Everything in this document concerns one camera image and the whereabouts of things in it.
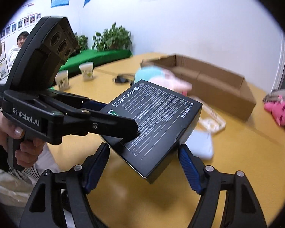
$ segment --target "table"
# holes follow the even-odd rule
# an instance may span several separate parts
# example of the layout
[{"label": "table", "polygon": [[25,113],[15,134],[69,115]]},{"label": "table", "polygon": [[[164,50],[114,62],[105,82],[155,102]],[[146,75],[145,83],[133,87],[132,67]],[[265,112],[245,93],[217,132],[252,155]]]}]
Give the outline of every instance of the table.
[{"label": "table", "polygon": [[[141,59],[147,57],[157,56],[155,53],[134,56],[98,67],[90,82],[83,82],[81,76],[71,78],[68,92],[108,103],[129,87],[129,84],[115,84],[114,75],[134,73]],[[259,89],[252,89],[252,92],[262,94]],[[261,104],[256,106],[250,123],[218,112],[226,120],[226,129],[213,136],[215,154],[205,164],[213,165],[220,172],[244,171],[266,221],[270,222],[285,200],[285,145],[281,144],[285,134],[269,119],[271,115],[262,113]],[[270,122],[261,123],[259,119],[266,116]],[[61,169],[69,170],[93,154],[101,142],[95,134],[68,135],[61,145],[49,147]],[[199,196],[190,189],[176,156],[160,177],[149,184],[111,151],[98,186],[88,195],[88,200],[94,213],[110,228],[174,228],[188,226]],[[213,223],[215,228],[220,225],[224,200],[225,193],[222,192]]]},{"label": "table", "polygon": [[132,56],[129,50],[110,50],[97,52],[96,50],[84,50],[80,54],[68,59],[59,71],[68,70],[69,73],[80,72],[79,65],[86,62],[94,62],[94,67],[112,61],[128,58]]}]

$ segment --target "plush toy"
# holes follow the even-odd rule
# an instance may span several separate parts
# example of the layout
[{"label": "plush toy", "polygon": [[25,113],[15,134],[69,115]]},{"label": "plush toy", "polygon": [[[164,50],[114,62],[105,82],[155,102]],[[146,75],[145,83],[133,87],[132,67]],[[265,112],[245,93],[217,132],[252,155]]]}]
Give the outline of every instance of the plush toy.
[{"label": "plush toy", "polygon": [[186,81],[175,77],[175,75],[166,69],[157,66],[147,66],[139,69],[135,74],[134,83],[145,80],[165,87],[184,96],[192,89],[192,85]]},{"label": "plush toy", "polygon": [[266,102],[264,108],[272,114],[279,126],[285,126],[285,101],[281,96],[276,102]]}]

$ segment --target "green table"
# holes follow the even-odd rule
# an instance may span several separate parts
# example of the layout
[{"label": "green table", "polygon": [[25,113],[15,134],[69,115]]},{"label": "green table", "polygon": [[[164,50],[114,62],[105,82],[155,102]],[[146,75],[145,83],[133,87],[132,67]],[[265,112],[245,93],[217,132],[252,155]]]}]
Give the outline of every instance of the green table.
[{"label": "green table", "polygon": [[79,65],[86,62],[94,62],[94,67],[105,63],[125,59],[132,56],[129,50],[110,50],[97,52],[96,50],[84,50],[80,54],[68,59],[59,71],[68,70],[69,74],[79,72]]}]

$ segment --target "paper cup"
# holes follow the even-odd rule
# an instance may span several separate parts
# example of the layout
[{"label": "paper cup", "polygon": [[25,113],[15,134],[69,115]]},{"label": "paper cup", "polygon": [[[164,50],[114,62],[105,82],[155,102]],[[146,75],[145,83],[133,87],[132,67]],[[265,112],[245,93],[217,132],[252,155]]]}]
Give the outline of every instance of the paper cup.
[{"label": "paper cup", "polygon": [[68,71],[63,70],[58,72],[58,74],[55,77],[55,81],[58,85],[59,90],[67,90],[69,89],[69,77],[68,77]]},{"label": "paper cup", "polygon": [[93,62],[88,62],[79,65],[81,75],[84,81],[89,81],[93,79],[93,64]]}]

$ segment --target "product box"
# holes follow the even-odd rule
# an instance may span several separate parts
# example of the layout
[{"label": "product box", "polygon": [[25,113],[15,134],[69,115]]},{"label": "product box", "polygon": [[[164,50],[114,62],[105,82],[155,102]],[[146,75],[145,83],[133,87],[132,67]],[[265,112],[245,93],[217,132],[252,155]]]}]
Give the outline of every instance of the product box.
[{"label": "product box", "polygon": [[202,104],[179,93],[141,80],[100,110],[132,118],[139,136],[127,142],[102,136],[137,173],[154,182],[187,141],[200,117]]},{"label": "product box", "polygon": [[197,96],[243,121],[250,117],[256,101],[243,76],[182,55],[142,61],[141,67],[156,65],[192,84],[188,96]]}]

